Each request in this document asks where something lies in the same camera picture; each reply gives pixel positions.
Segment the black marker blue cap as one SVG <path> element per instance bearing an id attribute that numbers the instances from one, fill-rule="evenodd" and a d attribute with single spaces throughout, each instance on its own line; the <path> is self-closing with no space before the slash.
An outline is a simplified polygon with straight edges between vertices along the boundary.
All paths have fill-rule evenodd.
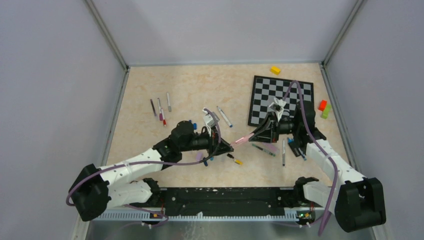
<path id="1" fill-rule="evenodd" d="M 301 152 L 299 150 L 298 145 L 295 143 L 293 138 L 287 138 L 287 142 L 288 142 L 288 146 L 291 149 L 291 151 L 293 152 L 293 154 L 295 155 L 295 157 L 299 157 L 301 156 Z"/>

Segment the pink highlighter pen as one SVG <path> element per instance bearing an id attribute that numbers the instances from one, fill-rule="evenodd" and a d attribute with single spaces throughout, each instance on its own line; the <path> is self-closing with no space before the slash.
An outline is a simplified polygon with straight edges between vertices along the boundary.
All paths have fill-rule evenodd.
<path id="1" fill-rule="evenodd" d="M 264 146 L 265 149 L 267 149 L 268 151 L 270 151 L 271 153 L 278 153 L 279 149 L 277 147 L 275 147 L 273 144 L 271 143 L 262 143 L 262 145 Z"/>

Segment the white pen grey cap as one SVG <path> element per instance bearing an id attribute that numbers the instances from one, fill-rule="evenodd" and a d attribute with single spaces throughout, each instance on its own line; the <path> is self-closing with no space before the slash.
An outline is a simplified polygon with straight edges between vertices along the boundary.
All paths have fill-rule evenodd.
<path id="1" fill-rule="evenodd" d="M 169 112 L 172 111 L 172 105 L 171 105 L 171 97 L 170 97 L 170 93 L 167 92 L 166 93 L 166 99 L 167 99 L 167 109 Z"/>

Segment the pink highlighter cap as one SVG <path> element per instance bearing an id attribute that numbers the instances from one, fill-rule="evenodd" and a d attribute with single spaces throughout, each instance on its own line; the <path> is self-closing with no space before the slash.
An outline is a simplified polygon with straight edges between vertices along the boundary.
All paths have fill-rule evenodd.
<path id="1" fill-rule="evenodd" d="M 198 152 L 195 159 L 196 159 L 197 162 L 200 162 L 200 161 L 203 160 L 203 158 L 204 158 L 203 153 L 202 152 Z"/>

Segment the green gel pen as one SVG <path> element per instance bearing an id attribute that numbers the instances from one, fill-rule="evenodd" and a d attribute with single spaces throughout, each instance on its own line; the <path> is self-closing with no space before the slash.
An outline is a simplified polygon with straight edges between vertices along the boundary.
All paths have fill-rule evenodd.
<path id="1" fill-rule="evenodd" d="M 259 146 L 259 145 L 257 145 L 257 144 L 252 143 L 251 145 L 252 145 L 253 147 L 255 147 L 256 149 L 258 149 L 258 150 L 260 150 L 260 151 L 262 151 L 262 152 L 266 153 L 267 155 L 270 155 L 270 156 L 273 156 L 273 157 L 275 157 L 275 156 L 276 156 L 276 154 L 275 154 L 275 153 L 273 153 L 272 151 L 270 151 L 270 150 L 268 150 L 268 149 L 266 149 L 266 148 L 263 148 L 263 147 L 261 147 L 261 146 Z"/>

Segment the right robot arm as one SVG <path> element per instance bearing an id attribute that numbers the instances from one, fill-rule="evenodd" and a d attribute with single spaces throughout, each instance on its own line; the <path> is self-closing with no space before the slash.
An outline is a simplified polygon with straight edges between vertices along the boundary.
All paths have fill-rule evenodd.
<path id="1" fill-rule="evenodd" d="M 347 233 L 386 223 L 382 183 L 368 178 L 350 166 L 315 126 L 311 102 L 299 101 L 294 116 L 284 116 L 287 103 L 275 98 L 264 106 L 264 120 L 252 132 L 250 142 L 276 143 L 280 135 L 292 134 L 288 145 L 296 157 L 313 160 L 332 180 L 330 187 L 316 179 L 300 177 L 293 200 L 299 206 L 310 202 L 325 208 L 322 222 L 334 215 Z"/>

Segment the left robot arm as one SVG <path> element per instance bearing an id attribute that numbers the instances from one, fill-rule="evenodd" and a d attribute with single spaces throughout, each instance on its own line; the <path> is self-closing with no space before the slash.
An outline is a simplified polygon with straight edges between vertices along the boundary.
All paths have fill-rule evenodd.
<path id="1" fill-rule="evenodd" d="M 108 209 L 134 203 L 154 207 L 160 202 L 160 188 L 151 178 L 138 181 L 147 174 L 170 166 L 183 166 L 184 152 L 206 150 L 209 160 L 231 153 L 234 148 L 220 134 L 219 127 L 195 132 L 189 121 L 181 121 L 170 135 L 146 151 L 119 163 L 96 167 L 85 166 L 66 197 L 84 222 L 91 221 Z"/>

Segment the white marker dark blue cap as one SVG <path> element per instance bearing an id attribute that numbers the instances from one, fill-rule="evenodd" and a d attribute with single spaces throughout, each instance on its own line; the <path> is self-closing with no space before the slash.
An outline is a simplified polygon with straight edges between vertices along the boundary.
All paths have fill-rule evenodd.
<path id="1" fill-rule="evenodd" d="M 282 140 L 282 166 L 286 166 L 286 140 Z"/>

